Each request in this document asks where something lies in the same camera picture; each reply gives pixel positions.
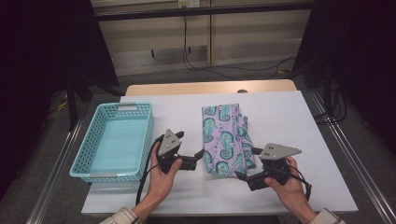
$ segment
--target seahorse print fabric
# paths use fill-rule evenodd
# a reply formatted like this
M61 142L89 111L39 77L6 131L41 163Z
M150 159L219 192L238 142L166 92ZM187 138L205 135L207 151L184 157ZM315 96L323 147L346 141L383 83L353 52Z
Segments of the seahorse print fabric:
M202 108L207 172L236 176L255 163L248 136L248 117L239 114L239 104Z

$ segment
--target basket handle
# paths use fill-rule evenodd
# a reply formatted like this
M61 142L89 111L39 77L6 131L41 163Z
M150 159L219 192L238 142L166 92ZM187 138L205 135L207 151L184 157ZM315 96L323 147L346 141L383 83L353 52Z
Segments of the basket handle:
M136 110L136 102L129 102L129 103L115 103L114 104L118 110Z
M97 173L97 174L90 174L90 178L114 178L118 177L115 173Z

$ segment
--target white table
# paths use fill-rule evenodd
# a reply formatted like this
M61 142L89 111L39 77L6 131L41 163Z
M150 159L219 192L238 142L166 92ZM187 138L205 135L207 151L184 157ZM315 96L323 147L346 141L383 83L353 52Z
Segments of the white table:
M175 133L184 131L179 153L186 156L192 156L203 145L201 107L238 103L240 112L249 118L248 132L255 147L264 147L272 142L303 151L294 158L305 179L313 185L310 204L314 210L320 211L324 207L334 212L358 210L299 91L136 95L122 97L121 101L151 102L154 113L152 141L167 128ZM257 157L256 164L261 167ZM114 184L110 188L109 185L94 183L82 213L108 215L122 206L133 207L136 190L137 184ZM236 178L209 175L205 170L205 160L200 160L195 171L177 173L171 193L152 215L252 216L285 213L288 211L273 190L250 191L246 182Z

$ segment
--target power outlet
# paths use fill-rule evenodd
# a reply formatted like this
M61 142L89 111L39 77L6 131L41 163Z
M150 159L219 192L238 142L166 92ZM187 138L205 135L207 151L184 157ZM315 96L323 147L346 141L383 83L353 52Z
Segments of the power outlet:
M178 0L178 7L199 7L200 0Z
M178 7L183 8L183 7L189 7L190 5L190 0L178 0Z
M200 7L200 0L190 0L189 7Z

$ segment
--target wall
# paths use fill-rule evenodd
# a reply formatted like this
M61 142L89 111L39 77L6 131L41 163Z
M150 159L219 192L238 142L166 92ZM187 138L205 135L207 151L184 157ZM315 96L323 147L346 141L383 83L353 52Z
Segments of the wall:
M119 0L115 1L116 6L110 6L110 1L92 0L92 5L96 13L178 7L177 1L154 1L153 3L126 4L125 0ZM281 2L298 1L203 0L201 7L210 7L210 4L212 7L226 7ZM194 64L208 65L270 61L295 56L300 47L309 14L310 10L299 10L188 17L187 46L195 47L189 57ZM178 66L168 67L175 69L184 66L181 57L184 44L183 18L101 21L100 27L109 52L113 56L118 76L152 72L153 66L163 68L161 60L166 61L164 58L150 59L149 52L152 49L157 55L167 49L173 49L174 53L165 53L165 55L177 57L172 64L178 64ZM144 60L139 59L142 63L126 63L126 58L131 55L135 56L131 52L142 53L145 57ZM201 55L194 58L194 53Z

